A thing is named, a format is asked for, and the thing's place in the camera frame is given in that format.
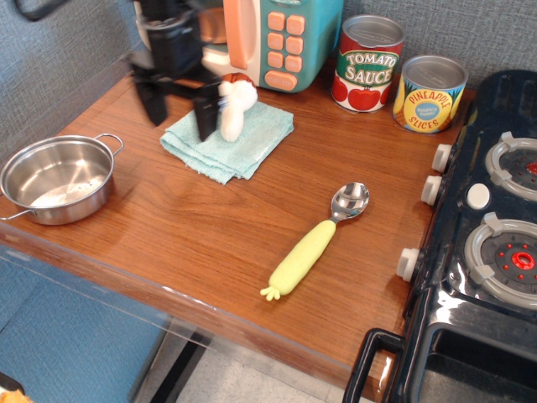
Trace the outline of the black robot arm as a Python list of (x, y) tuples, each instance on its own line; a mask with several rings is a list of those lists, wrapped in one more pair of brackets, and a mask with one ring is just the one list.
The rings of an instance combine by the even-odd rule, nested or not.
[(165, 97), (174, 95), (193, 103), (201, 141), (215, 130), (219, 112), (218, 86), (222, 79), (202, 65), (203, 48), (196, 1), (141, 1), (137, 18), (149, 48), (128, 56), (138, 98), (156, 126), (168, 116)]

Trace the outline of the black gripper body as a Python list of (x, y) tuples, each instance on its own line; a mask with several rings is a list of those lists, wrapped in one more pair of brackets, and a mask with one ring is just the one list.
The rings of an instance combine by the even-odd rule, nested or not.
[(220, 97), (220, 77), (202, 64), (205, 43), (196, 18), (140, 18), (137, 25), (148, 46), (128, 57), (135, 83), (186, 98)]

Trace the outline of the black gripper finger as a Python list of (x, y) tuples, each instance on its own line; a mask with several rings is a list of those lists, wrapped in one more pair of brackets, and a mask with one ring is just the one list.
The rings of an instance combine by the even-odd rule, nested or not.
[(136, 81), (135, 88), (149, 121), (159, 126), (168, 116), (165, 93), (151, 82)]
[(196, 97), (193, 100), (196, 124), (201, 142), (206, 141), (216, 131), (220, 101), (220, 96)]

